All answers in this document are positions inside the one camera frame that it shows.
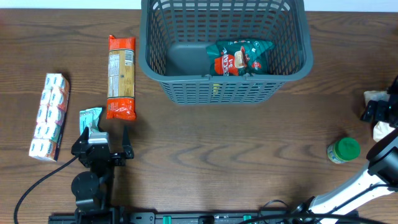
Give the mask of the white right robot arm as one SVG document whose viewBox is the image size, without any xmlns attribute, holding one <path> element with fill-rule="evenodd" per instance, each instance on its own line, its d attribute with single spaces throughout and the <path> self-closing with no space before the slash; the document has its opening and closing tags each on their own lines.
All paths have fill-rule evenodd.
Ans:
<svg viewBox="0 0 398 224">
<path fill-rule="evenodd" d="M 397 192 L 397 79 L 386 91 L 386 100 L 369 100 L 361 120 L 385 122 L 393 130 L 368 152 L 368 162 L 335 190 L 310 198 L 296 208 L 307 215 L 346 215 L 363 204 Z"/>
</svg>

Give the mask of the green lid jar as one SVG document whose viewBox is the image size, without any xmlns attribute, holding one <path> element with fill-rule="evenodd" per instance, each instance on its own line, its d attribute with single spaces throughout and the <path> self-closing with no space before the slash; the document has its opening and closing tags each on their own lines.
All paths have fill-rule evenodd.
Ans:
<svg viewBox="0 0 398 224">
<path fill-rule="evenodd" d="M 332 162 L 342 164 L 356 159 L 361 153 L 361 146 L 353 138 L 342 138 L 329 145 L 326 154 Z"/>
</svg>

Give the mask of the beige paper pouch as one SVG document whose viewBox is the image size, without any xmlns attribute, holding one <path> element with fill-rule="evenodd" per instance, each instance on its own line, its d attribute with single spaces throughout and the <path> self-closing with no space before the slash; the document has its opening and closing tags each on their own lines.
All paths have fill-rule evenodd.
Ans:
<svg viewBox="0 0 398 224">
<path fill-rule="evenodd" d="M 375 123 L 373 139 L 379 142 L 397 129 L 397 90 L 365 91 L 361 121 Z"/>
</svg>

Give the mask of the orange biscuit packet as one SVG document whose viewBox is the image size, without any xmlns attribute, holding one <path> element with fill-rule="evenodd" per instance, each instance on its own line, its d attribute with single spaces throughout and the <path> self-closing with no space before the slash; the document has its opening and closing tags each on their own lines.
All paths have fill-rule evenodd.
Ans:
<svg viewBox="0 0 398 224">
<path fill-rule="evenodd" d="M 135 51 L 136 38 L 108 38 L 107 119 L 136 119 Z"/>
</svg>

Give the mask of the green Nescafe coffee bag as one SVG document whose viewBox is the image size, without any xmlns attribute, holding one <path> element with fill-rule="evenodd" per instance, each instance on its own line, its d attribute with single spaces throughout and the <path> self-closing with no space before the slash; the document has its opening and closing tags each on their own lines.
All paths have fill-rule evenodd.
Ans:
<svg viewBox="0 0 398 224">
<path fill-rule="evenodd" d="M 274 44 L 261 39 L 219 40 L 206 48 L 210 75 L 267 74 L 267 53 Z"/>
</svg>

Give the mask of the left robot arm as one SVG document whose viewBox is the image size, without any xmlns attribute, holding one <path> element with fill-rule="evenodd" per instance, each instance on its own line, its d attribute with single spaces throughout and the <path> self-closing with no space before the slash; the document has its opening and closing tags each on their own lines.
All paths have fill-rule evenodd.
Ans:
<svg viewBox="0 0 398 224">
<path fill-rule="evenodd" d="M 124 128 L 122 152 L 111 152 L 109 134 L 89 133 L 85 128 L 73 144 L 71 154 L 88 168 L 72 181 L 71 191 L 75 196 L 77 223 L 127 223 L 124 209 L 111 205 L 114 168 L 126 165 L 134 158 L 127 128 Z"/>
</svg>

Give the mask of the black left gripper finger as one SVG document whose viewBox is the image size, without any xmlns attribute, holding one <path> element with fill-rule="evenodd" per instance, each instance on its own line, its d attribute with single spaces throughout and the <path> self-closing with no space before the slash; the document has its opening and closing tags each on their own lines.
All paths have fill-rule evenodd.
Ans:
<svg viewBox="0 0 398 224">
<path fill-rule="evenodd" d="M 131 146 L 131 142 L 129 139 L 128 129 L 126 126 L 123 129 L 122 147 L 123 147 L 123 150 L 125 153 L 132 152 L 132 146 Z"/>
<path fill-rule="evenodd" d="M 88 143 L 89 139 L 89 128 L 86 127 L 80 137 L 73 144 L 73 149 L 81 149 L 84 145 Z"/>
</svg>

